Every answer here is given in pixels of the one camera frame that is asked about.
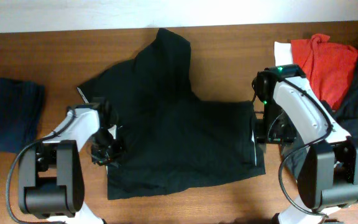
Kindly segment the black shorts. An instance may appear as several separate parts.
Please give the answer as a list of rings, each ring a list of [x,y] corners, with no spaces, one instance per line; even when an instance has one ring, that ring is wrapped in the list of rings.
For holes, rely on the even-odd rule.
[[[108,164],[108,199],[168,195],[265,174],[249,101],[203,101],[191,89],[191,45],[166,29],[135,58],[79,85],[112,104],[123,151]]]

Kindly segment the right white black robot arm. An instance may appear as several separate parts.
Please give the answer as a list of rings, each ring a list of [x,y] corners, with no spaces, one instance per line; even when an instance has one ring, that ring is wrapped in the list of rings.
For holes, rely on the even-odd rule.
[[[290,206],[272,223],[328,223],[329,215],[358,203],[358,138],[342,128],[313,93],[295,64],[265,68],[252,81],[264,104],[253,131],[255,144],[287,144],[278,182]],[[298,196],[291,199],[283,170],[291,157],[306,156],[296,176]]]

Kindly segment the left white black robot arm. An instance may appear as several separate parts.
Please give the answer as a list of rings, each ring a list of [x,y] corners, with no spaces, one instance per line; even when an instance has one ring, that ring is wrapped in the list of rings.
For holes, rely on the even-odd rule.
[[[91,161],[115,163],[124,152],[117,137],[118,115],[105,98],[67,109],[66,118],[47,136],[16,156],[18,205],[39,223],[104,223],[85,203],[80,151],[92,140]]]

